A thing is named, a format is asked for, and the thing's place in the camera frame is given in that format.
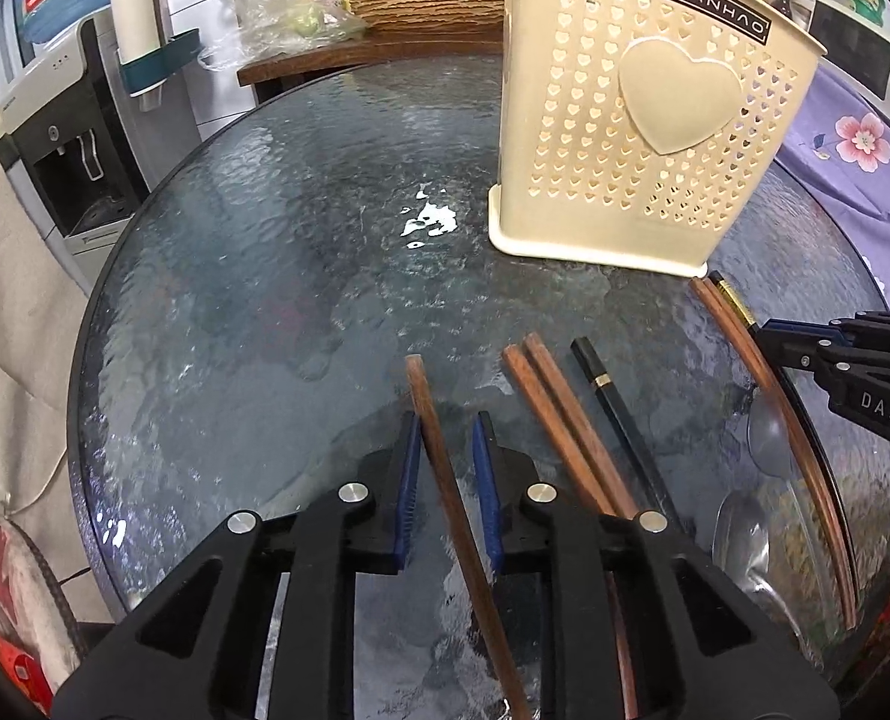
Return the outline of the brown wooden chopstick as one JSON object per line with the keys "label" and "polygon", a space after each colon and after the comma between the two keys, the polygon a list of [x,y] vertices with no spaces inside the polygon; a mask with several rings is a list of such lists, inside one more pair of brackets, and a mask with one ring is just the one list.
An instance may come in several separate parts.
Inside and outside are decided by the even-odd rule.
{"label": "brown wooden chopstick", "polygon": [[847,631],[853,631],[858,626],[858,585],[852,537],[843,520],[840,500],[834,493],[831,470],[822,460],[820,442],[806,429],[809,422],[806,411],[798,395],[792,395],[795,387],[781,372],[780,367],[772,366],[765,359],[757,344],[756,335],[744,321],[744,316],[730,304],[728,296],[710,278],[692,278],[691,286],[692,291],[707,307],[710,316],[718,323],[726,340],[738,351],[747,371],[753,374],[765,401],[777,413],[778,426],[785,431],[788,449],[803,476],[816,511],[817,523],[826,538],[837,582],[843,624]]}
{"label": "brown wooden chopstick", "polygon": [[531,361],[544,379],[544,383],[554,395],[557,405],[561,407],[567,426],[570,427],[573,437],[577,439],[583,455],[588,461],[591,473],[603,488],[612,507],[616,509],[617,517],[632,520],[640,512],[640,507],[635,502],[634,496],[628,491],[627,484],[617,470],[616,463],[611,454],[607,452],[603,441],[596,433],[595,427],[589,421],[585,408],[578,401],[572,387],[568,385],[564,372],[555,362],[554,356],[544,344],[538,333],[532,332],[525,338],[525,348]]}
{"label": "brown wooden chopstick", "polygon": [[472,534],[465,504],[459,493],[458,483],[453,473],[447,443],[443,436],[442,423],[438,419],[435,403],[431,398],[430,383],[425,372],[424,360],[420,355],[406,358],[406,376],[409,382],[413,409],[417,411],[422,427],[425,452],[430,461],[431,472],[436,488],[442,499],[442,509],[447,517],[448,530],[453,541],[454,552],[458,557],[461,574],[465,579],[471,600],[472,611],[479,622],[482,639],[486,644],[490,663],[497,676],[511,718],[531,718],[531,707],[526,697],[525,686],[511,655],[504,626],[500,621],[497,606],[493,603],[492,592],[487,582],[481,558],[477,553],[476,539]]}
{"label": "brown wooden chopstick", "polygon": [[596,530],[603,515],[617,517],[616,509],[591,473],[525,340],[507,346],[504,360],[578,493],[575,500],[562,496],[534,505],[549,512],[555,697],[564,702],[567,718],[632,717],[639,708],[634,668]]}

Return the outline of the black gold-tipped chopstick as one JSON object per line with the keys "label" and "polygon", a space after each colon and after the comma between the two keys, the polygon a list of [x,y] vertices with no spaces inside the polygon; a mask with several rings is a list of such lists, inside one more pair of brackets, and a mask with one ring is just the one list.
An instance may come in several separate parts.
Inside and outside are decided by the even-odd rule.
{"label": "black gold-tipped chopstick", "polygon": [[756,333],[757,328],[759,328],[756,317],[749,310],[749,307],[744,304],[735,287],[718,270],[708,271],[708,280],[718,289],[718,293],[723,296],[724,302],[730,306],[733,314],[738,317],[738,320],[744,325],[747,332]]}

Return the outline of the metal spoon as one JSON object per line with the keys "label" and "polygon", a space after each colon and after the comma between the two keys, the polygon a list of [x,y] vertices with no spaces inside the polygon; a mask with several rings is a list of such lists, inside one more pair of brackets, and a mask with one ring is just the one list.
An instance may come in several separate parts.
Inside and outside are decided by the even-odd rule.
{"label": "metal spoon", "polygon": [[712,539],[715,566],[795,642],[811,663],[819,655],[809,644],[787,601],[769,582],[770,532],[764,509],[754,496],[733,491],[720,504]]}

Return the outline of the black gold-banded chopstick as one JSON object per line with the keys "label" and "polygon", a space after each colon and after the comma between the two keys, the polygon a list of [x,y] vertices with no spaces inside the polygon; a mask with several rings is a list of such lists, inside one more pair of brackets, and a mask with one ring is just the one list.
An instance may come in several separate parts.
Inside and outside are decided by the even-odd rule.
{"label": "black gold-banded chopstick", "polygon": [[583,374],[595,388],[596,398],[611,422],[612,431],[624,449],[625,455],[632,465],[640,486],[645,493],[646,502],[658,509],[674,527],[682,528],[682,520],[676,511],[668,486],[658,468],[655,457],[651,454],[645,439],[640,433],[635,419],[630,415],[619,388],[607,372],[603,360],[595,346],[586,337],[578,337],[570,343],[573,356],[582,368]]}

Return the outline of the red and white bag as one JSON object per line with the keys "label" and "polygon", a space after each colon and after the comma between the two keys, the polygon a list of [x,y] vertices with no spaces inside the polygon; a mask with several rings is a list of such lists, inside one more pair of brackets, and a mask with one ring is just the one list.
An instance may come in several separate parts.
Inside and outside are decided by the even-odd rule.
{"label": "red and white bag", "polygon": [[69,601],[35,541],[0,516],[0,642],[7,669],[31,683],[29,697],[51,712],[52,697],[79,667],[85,647]]}

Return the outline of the purple floral cloth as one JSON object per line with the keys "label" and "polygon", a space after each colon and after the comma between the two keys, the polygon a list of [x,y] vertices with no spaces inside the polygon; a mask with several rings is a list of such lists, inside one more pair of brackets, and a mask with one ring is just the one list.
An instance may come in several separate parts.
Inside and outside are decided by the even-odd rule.
{"label": "purple floral cloth", "polygon": [[870,269],[890,307],[890,125],[835,73],[816,70],[777,160]]}

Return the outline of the white microwave oven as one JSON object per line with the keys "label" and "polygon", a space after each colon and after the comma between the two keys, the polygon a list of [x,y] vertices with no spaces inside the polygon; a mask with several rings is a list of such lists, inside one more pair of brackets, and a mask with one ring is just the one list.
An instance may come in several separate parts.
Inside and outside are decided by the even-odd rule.
{"label": "white microwave oven", "polygon": [[809,34],[826,48],[826,60],[850,76],[890,121],[890,36],[883,28],[832,0],[816,0]]}

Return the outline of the cream plastic utensil holder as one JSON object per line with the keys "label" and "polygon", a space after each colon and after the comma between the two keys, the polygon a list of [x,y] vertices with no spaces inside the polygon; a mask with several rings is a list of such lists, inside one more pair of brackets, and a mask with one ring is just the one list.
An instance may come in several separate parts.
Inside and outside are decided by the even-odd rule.
{"label": "cream plastic utensil holder", "polygon": [[700,278],[822,47],[762,0],[505,0],[505,254]]}

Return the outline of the beige cloth cover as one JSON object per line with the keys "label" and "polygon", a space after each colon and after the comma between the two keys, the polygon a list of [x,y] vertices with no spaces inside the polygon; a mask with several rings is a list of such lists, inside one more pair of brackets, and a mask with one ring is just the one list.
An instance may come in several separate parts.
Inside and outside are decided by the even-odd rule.
{"label": "beige cloth cover", "polygon": [[40,499],[65,454],[70,364],[85,293],[47,247],[0,165],[0,489]]}

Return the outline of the round glass table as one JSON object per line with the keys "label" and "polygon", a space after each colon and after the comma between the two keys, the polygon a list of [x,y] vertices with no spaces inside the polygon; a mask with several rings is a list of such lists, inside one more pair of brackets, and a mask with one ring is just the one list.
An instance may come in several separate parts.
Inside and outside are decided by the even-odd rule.
{"label": "round glass table", "polygon": [[396,437],[425,362],[463,491],[479,411],[544,478],[564,470],[502,355],[538,333],[583,405],[588,338],[684,527],[757,497],[769,582],[842,678],[843,626],[804,483],[760,466],[757,387],[687,281],[516,259],[487,237],[502,67],[360,68],[278,96],[204,143],[143,205],[93,289],[75,366],[75,512],[114,614],[232,512],[298,511]]}

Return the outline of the white water dispenser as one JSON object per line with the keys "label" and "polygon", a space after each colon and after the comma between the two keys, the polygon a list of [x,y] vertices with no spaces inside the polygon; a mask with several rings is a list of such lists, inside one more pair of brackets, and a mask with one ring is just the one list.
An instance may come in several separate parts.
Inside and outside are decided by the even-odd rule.
{"label": "white water dispenser", "polygon": [[199,145],[181,73],[145,98],[125,91],[108,7],[54,37],[0,102],[0,163],[83,291],[148,195]]}

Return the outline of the brown wooden side table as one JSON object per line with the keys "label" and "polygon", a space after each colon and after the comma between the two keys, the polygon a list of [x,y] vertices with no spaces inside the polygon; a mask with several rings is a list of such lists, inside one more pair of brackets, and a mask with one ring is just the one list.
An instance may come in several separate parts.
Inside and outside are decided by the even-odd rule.
{"label": "brown wooden side table", "polygon": [[303,54],[277,54],[251,62],[236,72],[239,86],[251,86],[264,104],[289,89],[336,71],[399,60],[435,59],[450,55],[500,55],[504,30],[477,32],[370,31],[360,39],[311,49]]}

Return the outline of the clear plastic bag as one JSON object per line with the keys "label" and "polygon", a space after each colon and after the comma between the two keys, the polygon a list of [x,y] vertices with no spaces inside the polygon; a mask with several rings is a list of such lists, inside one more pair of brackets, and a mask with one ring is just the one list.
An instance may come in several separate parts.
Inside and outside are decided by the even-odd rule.
{"label": "clear plastic bag", "polygon": [[230,18],[220,36],[202,46],[197,63],[212,73],[308,54],[360,37],[367,23],[337,0],[218,0]]}

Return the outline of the paper cup stack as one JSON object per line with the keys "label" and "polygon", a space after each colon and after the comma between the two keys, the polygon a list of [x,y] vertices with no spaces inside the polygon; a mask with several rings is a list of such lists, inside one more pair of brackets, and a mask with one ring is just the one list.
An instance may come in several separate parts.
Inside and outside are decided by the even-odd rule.
{"label": "paper cup stack", "polygon": [[122,65],[165,46],[161,0],[109,0]]}

